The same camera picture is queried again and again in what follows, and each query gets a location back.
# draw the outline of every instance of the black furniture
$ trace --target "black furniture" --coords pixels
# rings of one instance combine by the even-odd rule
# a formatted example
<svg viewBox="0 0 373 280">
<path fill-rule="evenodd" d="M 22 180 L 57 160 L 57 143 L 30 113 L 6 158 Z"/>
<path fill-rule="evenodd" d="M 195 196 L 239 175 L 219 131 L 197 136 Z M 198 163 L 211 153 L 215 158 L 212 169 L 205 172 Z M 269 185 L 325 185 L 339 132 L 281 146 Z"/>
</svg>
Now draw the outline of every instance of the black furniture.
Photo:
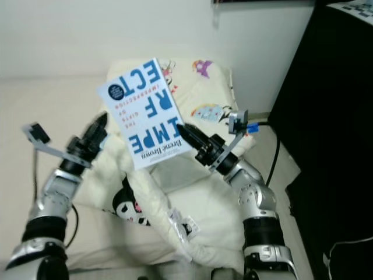
<svg viewBox="0 0 373 280">
<path fill-rule="evenodd" d="M 316 7 L 269 116 L 302 170 L 287 193 L 315 279 L 335 242 L 373 236 L 372 94 L 373 26 Z M 336 247 L 333 280 L 372 275 L 372 249 Z"/>
</svg>

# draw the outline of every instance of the white wall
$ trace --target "white wall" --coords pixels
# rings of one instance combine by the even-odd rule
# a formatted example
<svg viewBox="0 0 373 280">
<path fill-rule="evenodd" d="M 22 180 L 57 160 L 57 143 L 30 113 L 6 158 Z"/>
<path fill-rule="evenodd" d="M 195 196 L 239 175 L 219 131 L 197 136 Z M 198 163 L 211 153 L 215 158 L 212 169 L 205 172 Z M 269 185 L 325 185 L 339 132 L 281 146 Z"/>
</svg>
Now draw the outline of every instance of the white wall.
<svg viewBox="0 0 373 280">
<path fill-rule="evenodd" d="M 241 108 L 268 112 L 312 3 L 1 0 L 0 76 L 101 75 L 120 58 L 210 58 L 233 68 Z"/>
</svg>

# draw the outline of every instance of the white book cover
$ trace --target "white book cover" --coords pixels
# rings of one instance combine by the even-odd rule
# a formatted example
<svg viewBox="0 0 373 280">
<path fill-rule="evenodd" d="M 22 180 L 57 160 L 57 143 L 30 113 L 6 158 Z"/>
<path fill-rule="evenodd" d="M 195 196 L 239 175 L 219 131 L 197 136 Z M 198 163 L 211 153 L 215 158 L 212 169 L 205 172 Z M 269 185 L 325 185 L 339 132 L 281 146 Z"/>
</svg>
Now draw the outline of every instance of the white book cover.
<svg viewBox="0 0 373 280">
<path fill-rule="evenodd" d="M 184 124 L 154 58 L 98 88 L 119 125 L 135 169 L 191 150 L 176 125 Z"/>
</svg>

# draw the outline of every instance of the wire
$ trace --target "wire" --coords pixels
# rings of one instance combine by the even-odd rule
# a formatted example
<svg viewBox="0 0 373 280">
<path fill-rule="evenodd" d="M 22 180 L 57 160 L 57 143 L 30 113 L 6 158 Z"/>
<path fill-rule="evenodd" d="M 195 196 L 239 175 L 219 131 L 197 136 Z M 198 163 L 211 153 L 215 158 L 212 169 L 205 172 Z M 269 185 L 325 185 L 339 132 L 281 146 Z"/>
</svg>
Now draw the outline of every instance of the wire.
<svg viewBox="0 0 373 280">
<path fill-rule="evenodd" d="M 337 246 L 337 245 L 344 245 L 344 244 L 357 244 L 357 243 L 362 243 L 362 242 L 368 242 L 368 241 L 371 241 L 373 240 L 373 236 L 369 237 L 369 238 L 365 238 L 365 239 L 360 239 L 360 240 L 355 240 L 355 241 L 340 241 L 340 242 L 336 242 L 334 243 L 333 247 L 331 248 L 330 252 L 329 252 L 329 258 L 328 258 L 328 274 L 329 274 L 329 279 L 332 280 L 332 273 L 330 272 L 330 261 L 332 259 L 332 252 L 334 250 L 334 248 Z"/>
<path fill-rule="evenodd" d="M 266 182 L 266 186 L 268 187 L 269 184 L 270 184 L 270 181 L 272 179 L 272 176 L 273 176 L 273 172 L 275 171 L 275 167 L 276 167 L 276 163 L 277 163 L 277 158 L 279 157 L 279 152 L 280 152 L 280 139 L 279 137 L 277 136 L 276 134 L 276 131 L 275 129 L 271 126 L 270 122 L 268 121 L 260 121 L 258 122 L 258 125 L 266 125 L 268 127 L 271 127 L 273 132 L 275 133 L 276 135 L 276 151 L 275 151 L 275 156 L 273 157 L 273 162 L 272 162 L 272 165 L 270 167 L 270 170 L 269 170 L 269 174 L 268 174 L 268 178 L 267 178 L 267 182 Z"/>
<path fill-rule="evenodd" d="M 37 161 L 38 161 L 38 153 L 37 149 L 34 149 L 33 153 L 33 183 L 34 183 L 34 197 L 33 203 L 35 203 L 37 198 Z"/>
<path fill-rule="evenodd" d="M 38 190 L 38 183 L 37 183 L 37 164 L 38 163 L 38 152 L 37 152 L 37 149 L 34 149 L 34 153 L 33 153 L 33 185 L 34 185 L 34 194 L 33 194 L 33 203 L 35 203 L 36 199 L 37 199 L 37 190 Z M 70 241 L 68 242 L 68 244 L 66 245 L 66 249 L 70 247 L 71 243 L 74 241 L 75 239 L 75 236 L 78 232 L 78 227 L 79 227 L 79 214 L 78 214 L 78 210 L 76 210 L 74 204 L 72 204 L 72 209 L 75 213 L 75 229 L 74 229 L 74 233 L 70 239 Z"/>
<path fill-rule="evenodd" d="M 78 210 L 76 210 L 74 204 L 72 204 L 72 209 L 75 213 L 75 229 L 74 229 L 74 233 L 69 241 L 69 243 L 66 245 L 66 249 L 70 247 L 71 243 L 74 241 L 75 239 L 75 236 L 76 236 L 76 233 L 78 232 L 78 227 L 79 227 L 79 214 L 78 214 Z"/>
</svg>

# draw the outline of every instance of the cartoon print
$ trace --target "cartoon print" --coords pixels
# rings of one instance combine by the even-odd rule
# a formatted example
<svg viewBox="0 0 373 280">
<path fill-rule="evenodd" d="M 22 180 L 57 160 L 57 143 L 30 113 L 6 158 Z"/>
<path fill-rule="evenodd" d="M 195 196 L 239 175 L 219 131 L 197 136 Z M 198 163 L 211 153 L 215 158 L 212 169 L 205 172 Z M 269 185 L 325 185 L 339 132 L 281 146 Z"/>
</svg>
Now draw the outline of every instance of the cartoon print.
<svg viewBox="0 0 373 280">
<path fill-rule="evenodd" d="M 206 60 L 197 60 L 193 62 L 192 68 L 193 70 L 197 71 L 197 73 L 200 73 L 202 76 L 210 79 L 209 74 L 207 73 L 207 68 L 212 64 L 212 61 Z"/>
<path fill-rule="evenodd" d="M 166 79 L 167 84 L 170 85 L 173 82 L 173 77 L 171 76 L 171 74 L 176 66 L 176 62 L 167 59 L 164 61 L 160 61 L 160 66 L 162 69 L 162 74 Z"/>
<path fill-rule="evenodd" d="M 194 109 L 191 116 L 217 123 L 224 114 L 223 108 L 216 104 L 202 104 Z"/>
<path fill-rule="evenodd" d="M 149 221 L 145 218 L 140 205 L 133 195 L 133 190 L 129 185 L 127 177 L 122 181 L 122 186 L 123 188 L 116 193 L 112 200 L 115 215 L 140 225 L 150 226 Z"/>
<path fill-rule="evenodd" d="M 115 209 L 117 215 L 125 220 L 138 223 L 140 225 L 147 225 L 147 219 L 141 212 L 138 213 L 133 207 L 132 201 L 120 203 Z"/>
<path fill-rule="evenodd" d="M 168 87 L 170 88 L 171 90 L 171 93 L 174 94 L 178 88 L 177 85 L 172 85 L 172 82 L 173 82 L 173 77 L 172 77 L 172 72 L 173 70 L 175 69 L 175 66 L 176 66 L 176 62 L 173 61 L 173 60 L 169 60 L 169 59 L 166 59 L 166 60 L 162 60 L 159 62 L 160 63 L 160 66 L 161 66 L 161 69 L 162 69 L 162 74 L 164 76 L 164 78 L 166 79 L 166 82 L 168 84 Z"/>
</svg>

